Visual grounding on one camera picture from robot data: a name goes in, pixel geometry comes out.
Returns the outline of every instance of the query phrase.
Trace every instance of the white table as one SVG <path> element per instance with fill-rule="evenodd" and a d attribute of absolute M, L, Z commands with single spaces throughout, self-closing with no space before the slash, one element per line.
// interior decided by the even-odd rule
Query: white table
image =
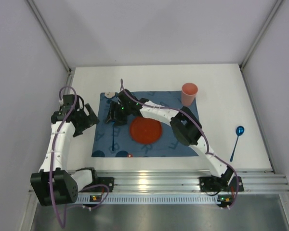
<path fill-rule="evenodd" d="M 72 87 L 98 114 L 100 93 L 181 90 L 186 82 L 198 85 L 199 120 L 210 146 L 229 161 L 236 127 L 243 125 L 232 165 L 237 170 L 271 170 L 263 140 L 237 64 L 111 66 L 76 68 Z M 110 158 L 91 157 L 95 126 L 71 142 L 68 170 L 205 170 L 200 157 Z"/>

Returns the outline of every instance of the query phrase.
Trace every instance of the blue cloth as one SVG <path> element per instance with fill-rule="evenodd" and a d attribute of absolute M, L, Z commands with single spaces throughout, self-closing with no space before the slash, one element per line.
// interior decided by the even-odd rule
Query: blue cloth
<path fill-rule="evenodd" d="M 132 92 L 137 99 L 146 98 L 162 106 L 182 108 L 180 91 L 140 91 Z M 135 119 L 128 116 L 128 123 L 124 126 L 114 127 L 114 151 L 112 151 L 113 125 L 105 124 L 110 99 L 101 93 L 98 118 L 100 123 L 96 126 L 95 139 L 92 150 L 92 157 L 174 157 L 174 156 L 195 156 L 197 155 L 191 148 L 180 144 L 175 138 L 172 129 L 166 124 L 162 124 L 162 135 L 153 144 L 143 145 L 132 140 L 130 136 L 130 124 Z M 193 114 L 198 117 L 196 102 L 189 106 Z"/>

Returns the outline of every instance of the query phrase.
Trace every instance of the gray wall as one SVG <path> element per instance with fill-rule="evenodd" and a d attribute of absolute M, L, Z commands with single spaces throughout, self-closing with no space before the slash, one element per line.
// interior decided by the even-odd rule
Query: gray wall
<path fill-rule="evenodd" d="M 22 216 L 66 71 L 24 0 L 0 0 L 0 231 Z"/>
<path fill-rule="evenodd" d="M 277 170 L 289 180 L 289 0 L 244 72 Z"/>
<path fill-rule="evenodd" d="M 275 0 L 35 0 L 72 66 L 240 63 Z"/>

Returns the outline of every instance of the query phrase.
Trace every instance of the pink cup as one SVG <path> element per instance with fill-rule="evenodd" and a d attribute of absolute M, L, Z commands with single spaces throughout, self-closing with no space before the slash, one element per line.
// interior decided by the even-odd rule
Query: pink cup
<path fill-rule="evenodd" d="M 193 83 L 185 83 L 182 86 L 181 102 L 185 107 L 192 104 L 196 94 L 198 92 L 198 87 Z"/>

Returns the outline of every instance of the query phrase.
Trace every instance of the red plate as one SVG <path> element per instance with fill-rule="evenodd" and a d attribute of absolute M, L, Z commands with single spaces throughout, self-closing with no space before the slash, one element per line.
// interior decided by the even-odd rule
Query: red plate
<path fill-rule="evenodd" d="M 162 125 L 153 119 L 136 117 L 130 125 L 130 134 L 137 143 L 152 144 L 159 140 L 162 134 Z"/>

